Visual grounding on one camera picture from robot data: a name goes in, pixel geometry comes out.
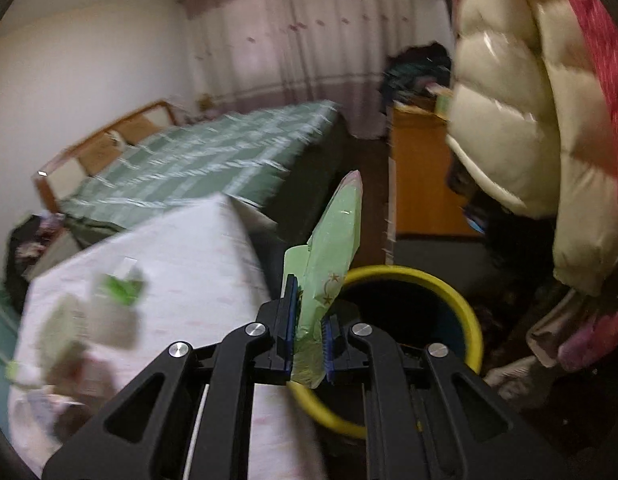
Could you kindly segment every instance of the puffer jacket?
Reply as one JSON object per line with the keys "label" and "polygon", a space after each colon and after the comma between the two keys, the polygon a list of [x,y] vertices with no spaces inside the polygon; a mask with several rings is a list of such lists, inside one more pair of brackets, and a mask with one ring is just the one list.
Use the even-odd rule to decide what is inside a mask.
{"label": "puffer jacket", "polygon": [[618,262],[612,126],[569,0],[460,0],[447,142],[513,213],[557,215],[554,276],[597,295]]}

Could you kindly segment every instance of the green bedspread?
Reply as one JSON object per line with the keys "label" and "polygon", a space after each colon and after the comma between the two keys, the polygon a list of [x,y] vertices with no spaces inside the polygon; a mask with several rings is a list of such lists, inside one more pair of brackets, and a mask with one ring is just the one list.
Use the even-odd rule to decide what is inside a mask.
{"label": "green bedspread", "polygon": [[74,221],[129,229],[217,191],[261,207],[337,116],[337,104],[321,101],[168,128],[126,149],[60,209]]}

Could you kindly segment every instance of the green plastic bag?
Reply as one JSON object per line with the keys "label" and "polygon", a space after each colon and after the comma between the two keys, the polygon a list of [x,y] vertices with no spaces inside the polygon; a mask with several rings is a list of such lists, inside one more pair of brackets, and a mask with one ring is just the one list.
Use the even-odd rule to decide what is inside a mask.
{"label": "green plastic bag", "polygon": [[307,245],[285,253],[284,276],[294,274],[301,293],[291,380],[310,388],[324,378],[321,319],[358,250],[361,208],[362,179],[352,171],[340,182]]}

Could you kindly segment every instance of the curtain pattern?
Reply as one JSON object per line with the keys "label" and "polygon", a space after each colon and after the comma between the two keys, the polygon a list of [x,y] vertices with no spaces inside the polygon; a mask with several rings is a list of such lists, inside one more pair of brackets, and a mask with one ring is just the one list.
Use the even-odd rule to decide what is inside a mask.
{"label": "curtain pattern", "polygon": [[195,59],[221,110],[331,99],[350,131],[383,133],[387,56],[415,43],[414,0],[183,0]]}

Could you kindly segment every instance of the white wall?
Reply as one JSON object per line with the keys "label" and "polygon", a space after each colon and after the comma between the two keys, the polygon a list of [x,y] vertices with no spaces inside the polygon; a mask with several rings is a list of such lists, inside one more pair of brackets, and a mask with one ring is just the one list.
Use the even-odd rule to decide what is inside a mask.
{"label": "white wall", "polygon": [[455,38],[445,0],[415,0],[418,44],[438,41],[454,56]]}
{"label": "white wall", "polygon": [[0,38],[0,269],[8,232],[41,209],[32,175],[106,123],[161,98],[191,105],[175,3],[100,4]]}

